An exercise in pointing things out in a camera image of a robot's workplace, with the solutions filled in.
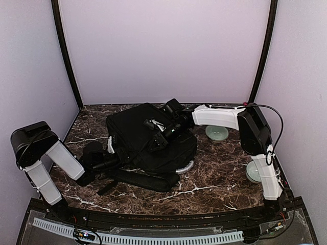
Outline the black student backpack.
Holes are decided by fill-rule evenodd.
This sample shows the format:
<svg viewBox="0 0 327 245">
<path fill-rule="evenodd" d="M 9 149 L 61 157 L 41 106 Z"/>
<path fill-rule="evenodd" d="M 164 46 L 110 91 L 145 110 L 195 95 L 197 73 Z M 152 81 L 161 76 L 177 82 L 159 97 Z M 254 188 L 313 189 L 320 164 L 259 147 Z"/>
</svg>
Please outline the black student backpack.
<svg viewBox="0 0 327 245">
<path fill-rule="evenodd" d="M 177 170 L 187 167 L 197 150 L 191 114 L 176 99 L 109 115 L 106 126 L 107 152 L 93 169 L 144 189 L 170 191 L 180 180 Z"/>
</svg>

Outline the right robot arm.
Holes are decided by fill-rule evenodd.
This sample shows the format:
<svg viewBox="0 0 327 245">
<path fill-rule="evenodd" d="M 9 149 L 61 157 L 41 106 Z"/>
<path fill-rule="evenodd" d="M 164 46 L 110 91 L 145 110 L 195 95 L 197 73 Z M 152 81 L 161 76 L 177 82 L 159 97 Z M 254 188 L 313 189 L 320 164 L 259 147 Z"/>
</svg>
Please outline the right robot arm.
<svg viewBox="0 0 327 245">
<path fill-rule="evenodd" d="M 209 104 L 192 104 L 186 107 L 172 99 L 162 108 L 172 123 L 159 127 L 158 133 L 149 141 L 148 149 L 154 152 L 166 148 L 171 141 L 192 126 L 235 129 L 239 131 L 243 151 L 250 155 L 259 172 L 264 199 L 277 201 L 284 187 L 280 171 L 274 162 L 277 141 L 271 138 L 271 128 L 261 108 L 263 105 L 255 103 L 235 107 Z"/>
</svg>

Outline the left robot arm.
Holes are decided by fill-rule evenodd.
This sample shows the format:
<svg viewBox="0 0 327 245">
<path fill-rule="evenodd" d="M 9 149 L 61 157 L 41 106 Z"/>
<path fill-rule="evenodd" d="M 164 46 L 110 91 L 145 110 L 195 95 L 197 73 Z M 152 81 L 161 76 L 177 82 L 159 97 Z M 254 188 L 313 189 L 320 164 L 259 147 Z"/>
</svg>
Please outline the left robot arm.
<svg viewBox="0 0 327 245">
<path fill-rule="evenodd" d="M 45 167 L 44 158 L 48 158 L 52 165 L 58 166 L 80 186 L 90 184 L 98 173 L 121 166 L 120 160 L 113 154 L 113 148 L 98 150 L 103 156 L 102 160 L 92 160 L 87 155 L 77 158 L 46 121 L 13 131 L 10 142 L 17 167 L 26 174 L 33 187 L 52 207 L 53 216 L 62 223 L 72 219 L 72 211 L 66 207 L 67 201 L 53 181 L 50 170 Z"/>
</svg>

